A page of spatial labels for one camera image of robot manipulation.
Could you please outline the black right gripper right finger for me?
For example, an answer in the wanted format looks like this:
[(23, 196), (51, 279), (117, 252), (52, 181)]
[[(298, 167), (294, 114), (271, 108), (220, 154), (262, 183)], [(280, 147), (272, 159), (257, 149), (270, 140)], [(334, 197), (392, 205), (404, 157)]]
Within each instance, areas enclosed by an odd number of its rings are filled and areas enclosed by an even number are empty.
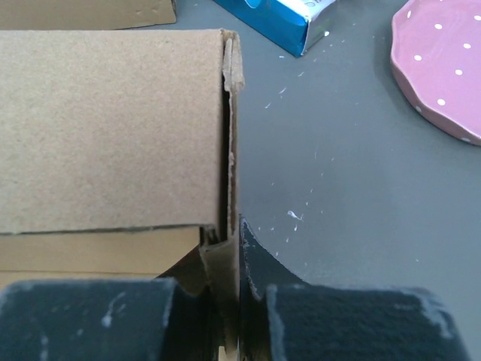
[(309, 284), (239, 222), (242, 360), (467, 360), (446, 306), (416, 287)]

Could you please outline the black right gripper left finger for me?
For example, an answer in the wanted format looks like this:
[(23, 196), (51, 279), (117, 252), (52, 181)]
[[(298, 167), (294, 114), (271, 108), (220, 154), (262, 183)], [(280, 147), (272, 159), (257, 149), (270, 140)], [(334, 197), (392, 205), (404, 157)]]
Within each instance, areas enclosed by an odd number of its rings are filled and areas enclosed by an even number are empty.
[(153, 277), (29, 272), (1, 291), (3, 360), (215, 360), (224, 247)]

